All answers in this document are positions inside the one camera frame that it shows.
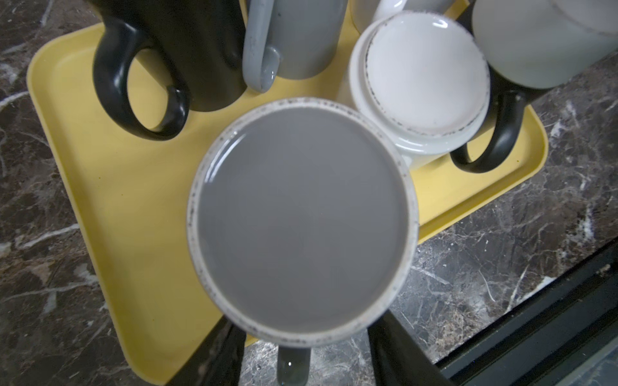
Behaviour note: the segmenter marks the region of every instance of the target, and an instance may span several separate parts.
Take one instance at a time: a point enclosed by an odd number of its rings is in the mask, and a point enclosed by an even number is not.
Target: mug handle
[[[367,328],[371,363],[378,386],[454,386],[387,310]]]
[[[238,386],[246,338],[223,316],[166,386]]]
[[[451,151],[451,159],[459,169],[470,173],[485,173],[495,169],[509,156],[519,130],[522,127],[523,112],[528,104],[521,91],[506,91],[498,96],[496,128],[489,145],[476,160],[470,160],[468,145]]]
[[[402,11],[405,7],[405,3],[408,0],[380,0],[378,1],[378,7],[376,8],[376,12],[373,13],[373,18],[371,19],[371,23],[377,22],[378,20],[385,19],[389,16],[392,16],[400,11]]]
[[[279,346],[278,350],[278,384],[286,386],[305,386],[309,379],[311,349]]]
[[[118,126],[149,140],[169,140],[182,130],[190,96],[176,85],[167,86],[167,108],[156,128],[149,130],[136,118],[127,91],[131,62],[138,52],[151,47],[145,32],[111,15],[102,15],[105,32],[95,52],[92,76],[101,105]]]
[[[245,83],[259,93],[267,92],[277,76],[281,57],[266,45],[274,0],[251,0],[247,32],[242,54],[242,76]]]

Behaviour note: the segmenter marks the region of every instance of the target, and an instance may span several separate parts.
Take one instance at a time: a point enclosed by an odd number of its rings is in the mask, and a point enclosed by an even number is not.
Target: white mug
[[[406,10],[361,34],[337,101],[375,122],[416,169],[475,135],[489,83],[468,31],[443,15]]]
[[[352,21],[363,33],[369,24],[402,10],[430,10],[443,14],[455,0],[352,0]]]

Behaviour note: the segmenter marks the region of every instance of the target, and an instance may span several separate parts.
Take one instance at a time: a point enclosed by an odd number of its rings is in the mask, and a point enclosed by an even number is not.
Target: mug
[[[430,10],[445,13],[455,0],[352,0],[352,21],[363,33],[369,24],[392,16],[402,10]]]
[[[227,0],[88,0],[105,24],[95,52],[96,95],[110,118],[136,136],[174,138],[188,111],[214,111],[247,88],[242,79],[245,25],[240,4]],[[129,103],[135,57],[167,89],[165,115],[149,130]]]
[[[306,79],[337,51],[347,0],[251,0],[242,59],[245,82],[265,93],[278,75]]]
[[[279,381],[304,384],[312,346],[367,328],[402,288],[418,204],[404,160],[371,121],[325,99],[284,99],[210,147],[187,238],[229,325],[280,345]]]
[[[458,23],[405,10],[361,34],[337,101],[377,124],[416,169],[476,134],[489,108],[489,69]]]
[[[528,103],[618,48],[618,1],[476,0],[457,19],[489,62],[491,104],[479,133],[494,128],[472,161],[467,145],[451,152],[467,172],[494,169],[510,154]]]

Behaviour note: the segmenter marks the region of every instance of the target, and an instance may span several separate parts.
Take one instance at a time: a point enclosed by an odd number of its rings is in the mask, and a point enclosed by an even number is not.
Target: gray mug
[[[277,75],[306,79],[322,72],[337,51],[346,7],[347,0],[247,1],[247,85],[265,93]]]

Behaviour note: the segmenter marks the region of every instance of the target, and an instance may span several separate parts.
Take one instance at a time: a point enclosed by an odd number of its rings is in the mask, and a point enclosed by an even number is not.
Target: mug rim
[[[204,187],[203,181],[213,161],[218,159],[221,150],[239,134],[241,129],[249,126],[252,122],[276,111],[300,107],[320,109],[339,114],[340,116],[355,121],[360,128],[371,134],[372,137],[383,146],[386,153],[390,155],[392,166],[399,172],[397,176],[404,189],[406,210],[408,212],[407,230],[404,233],[405,245],[403,252],[397,260],[397,269],[384,287],[383,292],[359,315],[347,322],[328,330],[310,333],[286,332],[269,327],[246,316],[241,310],[236,308],[215,284],[206,264],[204,251],[200,248],[198,236],[198,208],[200,205],[201,191]],[[211,301],[225,316],[247,333],[269,342],[294,348],[308,348],[345,339],[367,328],[384,314],[403,287],[405,279],[408,276],[418,243],[418,229],[418,201],[416,191],[410,176],[410,171],[401,154],[396,150],[395,145],[366,117],[347,106],[320,98],[280,99],[250,110],[233,121],[215,139],[201,160],[195,178],[193,179],[187,205],[187,241],[189,253],[201,286],[204,288]]]

